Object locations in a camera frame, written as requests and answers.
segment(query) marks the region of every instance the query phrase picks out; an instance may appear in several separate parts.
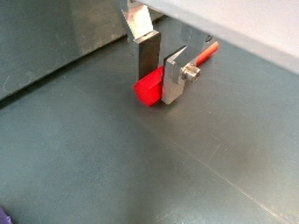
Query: purple object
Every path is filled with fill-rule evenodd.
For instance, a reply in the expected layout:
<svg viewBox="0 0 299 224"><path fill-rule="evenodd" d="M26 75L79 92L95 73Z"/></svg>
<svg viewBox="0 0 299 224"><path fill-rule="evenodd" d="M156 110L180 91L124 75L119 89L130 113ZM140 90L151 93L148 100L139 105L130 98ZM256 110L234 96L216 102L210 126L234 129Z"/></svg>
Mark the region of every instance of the purple object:
<svg viewBox="0 0 299 224"><path fill-rule="evenodd" d="M0 207L0 224L14 224L11 217L6 215L3 208Z"/></svg>

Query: gray surface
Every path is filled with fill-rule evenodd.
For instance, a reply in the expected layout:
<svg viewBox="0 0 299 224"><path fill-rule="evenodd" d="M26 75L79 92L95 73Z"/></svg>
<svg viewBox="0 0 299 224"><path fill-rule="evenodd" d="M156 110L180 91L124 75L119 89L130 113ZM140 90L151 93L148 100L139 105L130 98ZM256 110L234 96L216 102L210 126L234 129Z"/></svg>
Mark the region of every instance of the gray surface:
<svg viewBox="0 0 299 224"><path fill-rule="evenodd" d="M179 45L164 20L163 54ZM123 39L0 111L0 204L26 223L298 223L299 77L220 43L171 106Z"/></svg>
<svg viewBox="0 0 299 224"><path fill-rule="evenodd" d="M124 33L111 0L2 0L0 99Z"/></svg>
<svg viewBox="0 0 299 224"><path fill-rule="evenodd" d="M299 74L299 1L140 2Z"/></svg>

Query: metal clamp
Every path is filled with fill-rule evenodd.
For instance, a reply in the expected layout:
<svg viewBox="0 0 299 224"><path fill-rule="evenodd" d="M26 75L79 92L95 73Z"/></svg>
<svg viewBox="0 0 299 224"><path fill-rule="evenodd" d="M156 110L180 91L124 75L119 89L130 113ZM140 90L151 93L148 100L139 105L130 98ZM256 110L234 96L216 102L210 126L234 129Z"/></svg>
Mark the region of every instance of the metal clamp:
<svg viewBox="0 0 299 224"><path fill-rule="evenodd" d="M182 40L187 43L164 60L163 102L171 104L183 94L186 81L194 83L200 77L196 67L198 56L214 42L215 38L206 35L187 24L182 25Z"/></svg>

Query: metal bracket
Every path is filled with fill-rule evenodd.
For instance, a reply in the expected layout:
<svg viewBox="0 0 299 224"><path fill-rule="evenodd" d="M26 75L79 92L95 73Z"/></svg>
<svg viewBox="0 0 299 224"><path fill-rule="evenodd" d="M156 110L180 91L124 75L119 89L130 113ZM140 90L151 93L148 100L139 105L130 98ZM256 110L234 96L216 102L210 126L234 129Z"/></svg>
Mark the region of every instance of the metal bracket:
<svg viewBox="0 0 299 224"><path fill-rule="evenodd" d="M155 31L148 8L135 0L115 0L135 55L135 80L144 78L159 63L162 33Z"/></svg>

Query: red tool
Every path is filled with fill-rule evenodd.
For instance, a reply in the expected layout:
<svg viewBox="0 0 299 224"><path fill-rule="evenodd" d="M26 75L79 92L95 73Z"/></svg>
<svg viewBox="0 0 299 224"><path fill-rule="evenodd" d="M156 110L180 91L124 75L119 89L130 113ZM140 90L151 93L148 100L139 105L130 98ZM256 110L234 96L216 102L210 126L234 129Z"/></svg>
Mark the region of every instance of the red tool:
<svg viewBox="0 0 299 224"><path fill-rule="evenodd" d="M215 42L199 55L196 66L218 51L219 42ZM163 95L164 67L158 67L134 86L139 101L151 107Z"/></svg>

